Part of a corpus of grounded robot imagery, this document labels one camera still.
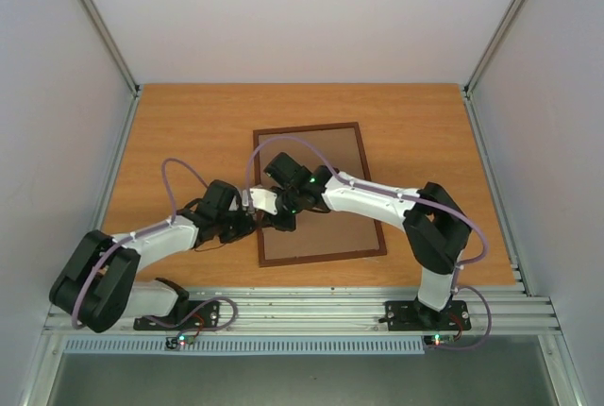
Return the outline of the small circuit board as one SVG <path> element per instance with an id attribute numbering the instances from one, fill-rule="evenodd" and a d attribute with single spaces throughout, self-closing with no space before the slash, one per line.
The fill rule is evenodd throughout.
<path id="1" fill-rule="evenodd" d="M 458 334 L 435 333 L 424 337 L 424 344 L 427 347 L 444 347 L 456 343 L 461 338 Z"/>
<path id="2" fill-rule="evenodd" d="M 195 343 L 196 338 L 190 335 L 180 335 L 176 337 L 167 337 L 164 342 L 166 350 L 181 350 L 184 347 L 191 346 Z"/>

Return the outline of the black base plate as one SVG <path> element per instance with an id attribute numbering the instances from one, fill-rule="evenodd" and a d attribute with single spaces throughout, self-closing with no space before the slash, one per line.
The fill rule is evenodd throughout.
<path id="1" fill-rule="evenodd" d="M 436 312 L 418 300 L 391 300 L 384 303 L 381 322 L 389 331 L 467 331 L 472 329 L 467 304 L 450 300 Z"/>
<path id="2" fill-rule="evenodd" d="M 136 318 L 133 329 L 138 331 L 189 330 L 203 325 L 213 328 L 218 325 L 220 302 L 218 300 L 179 301 L 165 316 L 143 316 Z"/>

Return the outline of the right aluminium corner post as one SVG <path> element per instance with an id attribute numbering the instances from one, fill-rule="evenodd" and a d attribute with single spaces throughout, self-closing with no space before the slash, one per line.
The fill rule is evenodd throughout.
<path id="1" fill-rule="evenodd" d="M 504 10 L 503 16 L 496 26 L 495 32 L 483 50 L 476 67 L 469 76 L 465 85 L 461 87 L 464 98 L 470 99 L 480 79 L 485 74 L 498 49 L 505 41 L 513 24 L 520 15 L 528 0 L 511 0 Z"/>

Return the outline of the right small circuit board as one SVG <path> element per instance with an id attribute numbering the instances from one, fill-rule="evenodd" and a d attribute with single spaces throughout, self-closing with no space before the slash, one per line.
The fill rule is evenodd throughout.
<path id="1" fill-rule="evenodd" d="M 424 344 L 427 347 L 444 347 L 456 343 L 461 338 L 458 334 L 435 333 L 424 337 Z"/>

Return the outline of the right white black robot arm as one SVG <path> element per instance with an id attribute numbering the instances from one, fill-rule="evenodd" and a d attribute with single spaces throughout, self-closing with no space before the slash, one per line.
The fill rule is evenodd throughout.
<path id="1" fill-rule="evenodd" d="M 277 185 L 271 189 L 252 187 L 248 197 L 254 208 L 264 212 L 270 227 L 294 231 L 295 217 L 302 211 L 337 211 L 402 230 L 422 267 L 417 318 L 432 328 L 448 318 L 457 264 L 471 228 L 442 186 L 429 182 L 421 189 L 395 188 L 327 165 L 310 171 L 284 152 L 265 167 L 264 173 Z"/>

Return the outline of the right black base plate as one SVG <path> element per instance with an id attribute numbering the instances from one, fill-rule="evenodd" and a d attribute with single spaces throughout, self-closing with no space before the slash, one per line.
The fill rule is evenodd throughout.
<path id="1" fill-rule="evenodd" d="M 384 303 L 381 322 L 389 331 L 467 331 L 472 329 L 467 304 L 450 300 L 436 312 L 418 300 L 391 300 Z"/>

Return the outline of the aluminium rail front beam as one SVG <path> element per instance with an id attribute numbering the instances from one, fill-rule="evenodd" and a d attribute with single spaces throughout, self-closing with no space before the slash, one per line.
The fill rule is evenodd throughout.
<path id="1" fill-rule="evenodd" d="M 479 286 L 491 309 L 494 335 L 560 334 L 551 300 L 530 296 L 521 283 Z M 226 329 L 240 335 L 364 335 L 384 333 L 384 303 L 415 297 L 411 287 L 196 288 L 193 299 L 225 296 L 239 309 Z"/>

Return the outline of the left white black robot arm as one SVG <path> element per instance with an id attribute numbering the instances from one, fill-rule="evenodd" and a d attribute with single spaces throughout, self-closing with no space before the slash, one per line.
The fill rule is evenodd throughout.
<path id="1" fill-rule="evenodd" d="M 185 290 L 168 279 L 136 283 L 137 274 L 214 239 L 226 245 L 253 233 L 256 222 L 248 205 L 247 190 L 214 180 L 203 197 L 151 227 L 117 235 L 92 230 L 51 286 L 49 300 L 71 315 L 77 329 L 101 333 L 123 317 L 181 328 L 193 315 Z"/>

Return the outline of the left aluminium corner post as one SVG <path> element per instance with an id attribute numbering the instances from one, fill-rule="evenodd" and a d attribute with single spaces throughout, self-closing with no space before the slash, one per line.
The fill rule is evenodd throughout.
<path id="1" fill-rule="evenodd" d="M 90 20 L 92 27 L 97 33 L 100 41 L 108 51 L 114 65 L 117 67 L 124 83 L 130 90 L 131 94 L 133 96 L 137 96 L 140 91 L 140 85 L 137 83 L 134 75 L 130 71 L 130 68 L 127 66 L 126 60 L 122 55 L 117 43 L 113 39 L 97 5 L 93 0 L 78 1 Z"/>

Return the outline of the left small circuit board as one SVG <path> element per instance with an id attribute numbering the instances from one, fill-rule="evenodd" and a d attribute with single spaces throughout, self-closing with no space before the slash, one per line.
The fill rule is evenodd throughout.
<path id="1" fill-rule="evenodd" d="M 164 342 L 166 350 L 181 350 L 184 347 L 191 346 L 195 343 L 196 338 L 190 335 L 180 335 L 176 337 L 167 337 Z"/>

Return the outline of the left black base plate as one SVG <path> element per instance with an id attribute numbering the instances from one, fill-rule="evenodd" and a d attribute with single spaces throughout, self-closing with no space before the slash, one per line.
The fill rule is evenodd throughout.
<path id="1" fill-rule="evenodd" d="M 218 300 L 179 301 L 165 316 L 143 316 L 136 318 L 133 329 L 138 331 L 189 330 L 203 325 L 213 328 L 218 325 L 220 302 Z"/>

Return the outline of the brown wooden picture frame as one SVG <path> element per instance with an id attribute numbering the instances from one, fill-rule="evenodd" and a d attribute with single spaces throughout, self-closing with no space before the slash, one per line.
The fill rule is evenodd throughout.
<path id="1" fill-rule="evenodd" d="M 253 131 L 254 145 L 273 138 L 254 160 L 252 184 L 266 188 L 276 183 L 263 170 L 277 154 L 285 152 L 296 162 L 314 171 L 325 161 L 338 170 L 369 180 L 370 170 L 361 129 L 356 122 L 279 127 Z M 259 266 L 274 267 L 311 262 L 383 256 L 387 253 L 382 225 L 375 220 L 349 212 L 314 213 L 302 211 L 296 216 L 296 230 L 258 231 Z"/>

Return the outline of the aluminium corner post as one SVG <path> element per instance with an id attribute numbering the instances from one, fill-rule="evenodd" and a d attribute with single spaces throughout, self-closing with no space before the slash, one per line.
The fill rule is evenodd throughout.
<path id="1" fill-rule="evenodd" d="M 130 71 L 130 68 L 127 66 L 126 60 L 122 55 L 117 43 L 113 39 L 97 5 L 93 0 L 78 1 L 90 20 L 92 27 L 97 33 L 100 41 L 108 51 L 114 65 L 117 67 L 124 83 L 130 90 L 131 94 L 133 96 L 137 96 L 140 91 L 140 85 L 137 83 L 134 75 Z"/>
<path id="2" fill-rule="evenodd" d="M 511 0 L 504 10 L 503 16 L 496 26 L 495 32 L 483 50 L 476 67 L 469 76 L 465 85 L 461 87 L 464 98 L 470 99 L 480 79 L 485 74 L 498 49 L 505 41 L 513 24 L 520 15 L 528 0 Z"/>

